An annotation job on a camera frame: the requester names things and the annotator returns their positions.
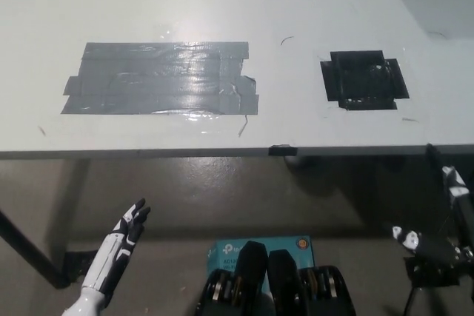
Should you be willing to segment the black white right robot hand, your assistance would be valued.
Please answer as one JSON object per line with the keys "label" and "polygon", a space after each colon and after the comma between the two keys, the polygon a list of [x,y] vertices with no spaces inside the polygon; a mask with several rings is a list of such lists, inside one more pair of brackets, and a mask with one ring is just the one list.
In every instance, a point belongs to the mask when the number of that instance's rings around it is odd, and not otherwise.
{"label": "black white right robot hand", "polygon": [[425,154],[435,173],[435,180],[441,184],[444,197],[453,218],[457,244],[447,239],[435,238],[404,229],[392,227],[392,237],[417,258],[442,266],[469,266],[473,263],[473,197],[468,185],[453,165],[445,164],[438,148],[426,145]]}

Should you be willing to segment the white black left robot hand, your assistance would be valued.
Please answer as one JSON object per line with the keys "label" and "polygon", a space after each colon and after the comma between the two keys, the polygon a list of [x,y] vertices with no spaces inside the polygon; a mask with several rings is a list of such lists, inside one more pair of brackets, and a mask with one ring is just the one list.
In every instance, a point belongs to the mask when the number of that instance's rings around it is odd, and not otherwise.
{"label": "white black left robot hand", "polygon": [[104,238],[83,281],[83,287],[100,292],[108,303],[144,231],[151,210],[145,204],[146,200],[142,198],[122,215]]}

